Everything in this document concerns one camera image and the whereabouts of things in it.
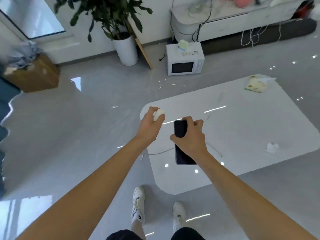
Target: person's right hand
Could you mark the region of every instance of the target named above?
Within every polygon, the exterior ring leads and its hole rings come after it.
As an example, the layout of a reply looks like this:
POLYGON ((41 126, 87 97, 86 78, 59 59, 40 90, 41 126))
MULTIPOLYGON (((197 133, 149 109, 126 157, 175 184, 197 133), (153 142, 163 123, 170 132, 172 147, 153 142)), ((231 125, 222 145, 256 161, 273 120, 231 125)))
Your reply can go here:
POLYGON ((198 157, 208 153, 205 141, 205 134, 202 133, 203 120, 193 121, 192 117, 184 117, 182 120, 188 122, 186 135, 182 138, 176 137, 174 134, 170 136, 170 140, 174 142, 185 154, 197 161, 198 157))

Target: black smartphone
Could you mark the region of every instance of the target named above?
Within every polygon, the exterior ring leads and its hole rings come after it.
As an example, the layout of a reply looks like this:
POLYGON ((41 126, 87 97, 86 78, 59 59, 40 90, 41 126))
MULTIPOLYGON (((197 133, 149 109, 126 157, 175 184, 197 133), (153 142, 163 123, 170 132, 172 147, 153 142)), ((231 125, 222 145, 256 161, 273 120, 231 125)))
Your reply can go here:
MULTIPOLYGON (((176 137, 184 137, 188 129, 188 122, 186 120, 175 120, 173 127, 176 137)), ((177 145, 175 145, 175 150, 177 165, 196 165, 196 162, 184 153, 177 145)))

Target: cardboard box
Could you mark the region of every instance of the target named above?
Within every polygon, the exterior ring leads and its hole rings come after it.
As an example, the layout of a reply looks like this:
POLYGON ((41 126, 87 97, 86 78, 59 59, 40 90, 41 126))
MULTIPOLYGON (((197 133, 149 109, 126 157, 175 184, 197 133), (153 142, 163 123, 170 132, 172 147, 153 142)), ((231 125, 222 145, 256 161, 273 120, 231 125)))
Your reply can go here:
POLYGON ((36 92, 58 87, 60 69, 45 54, 39 54, 26 69, 4 73, 4 79, 23 92, 36 92))

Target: person's left hand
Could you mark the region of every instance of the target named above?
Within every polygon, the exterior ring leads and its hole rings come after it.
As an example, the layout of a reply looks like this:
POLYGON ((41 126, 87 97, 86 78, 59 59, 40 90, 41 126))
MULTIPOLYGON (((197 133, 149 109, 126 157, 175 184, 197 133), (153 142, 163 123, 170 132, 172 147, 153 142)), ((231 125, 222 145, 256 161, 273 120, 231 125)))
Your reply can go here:
POLYGON ((144 115, 136 137, 143 140, 146 146, 149 146, 156 138, 161 128, 165 115, 159 116, 157 121, 153 121, 153 113, 157 111, 157 107, 150 107, 148 112, 144 115))

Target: sneaker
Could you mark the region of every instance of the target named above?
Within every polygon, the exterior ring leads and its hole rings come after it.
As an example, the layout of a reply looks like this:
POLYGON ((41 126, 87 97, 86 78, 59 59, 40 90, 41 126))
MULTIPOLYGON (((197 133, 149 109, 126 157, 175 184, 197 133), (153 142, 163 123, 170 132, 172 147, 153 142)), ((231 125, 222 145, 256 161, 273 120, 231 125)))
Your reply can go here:
POLYGON ((173 233, 184 227, 186 223, 186 211, 180 202, 175 202, 172 209, 173 233))
POLYGON ((144 190, 142 186, 136 187, 133 192, 131 220, 136 219, 140 220, 142 225, 144 224, 144 190))

